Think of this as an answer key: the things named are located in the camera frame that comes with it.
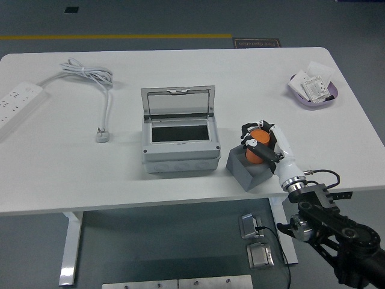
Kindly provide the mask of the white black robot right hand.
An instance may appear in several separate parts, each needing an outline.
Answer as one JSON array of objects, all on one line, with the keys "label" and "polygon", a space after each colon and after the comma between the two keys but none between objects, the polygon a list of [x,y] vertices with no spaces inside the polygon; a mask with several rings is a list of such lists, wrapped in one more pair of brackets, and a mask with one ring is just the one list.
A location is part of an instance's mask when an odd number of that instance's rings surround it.
[{"label": "white black robot right hand", "polygon": [[[253,131],[267,133],[269,143],[263,144],[251,134]],[[306,186],[305,174],[296,165],[291,146],[279,126],[260,120],[242,125],[241,132],[243,148],[269,166],[271,172],[279,177],[279,184],[285,192],[292,193]]]}]

